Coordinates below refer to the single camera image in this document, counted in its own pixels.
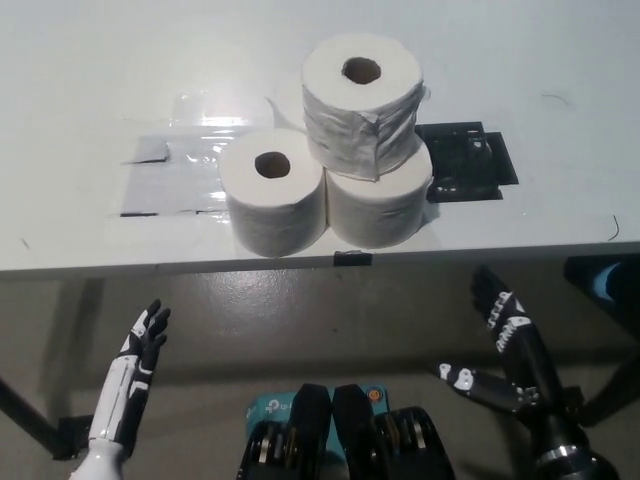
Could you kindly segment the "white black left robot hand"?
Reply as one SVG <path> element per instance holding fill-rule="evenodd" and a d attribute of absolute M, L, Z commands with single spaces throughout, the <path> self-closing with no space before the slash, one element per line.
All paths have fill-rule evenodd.
<path fill-rule="evenodd" d="M 89 438 L 121 446 L 125 458 L 135 449 L 170 314 L 158 299 L 143 310 L 111 362 L 102 387 Z"/>

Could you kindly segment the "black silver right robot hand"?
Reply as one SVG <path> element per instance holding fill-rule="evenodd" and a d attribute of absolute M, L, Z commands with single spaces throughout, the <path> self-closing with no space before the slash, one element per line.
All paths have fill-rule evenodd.
<path fill-rule="evenodd" d="M 569 414 L 551 355 L 514 291 L 481 266 L 473 274 L 471 293 L 505 376 L 449 361 L 437 364 L 437 376 L 460 396 L 516 418 L 529 431 L 537 455 L 562 446 L 587 447 L 584 430 Z"/>

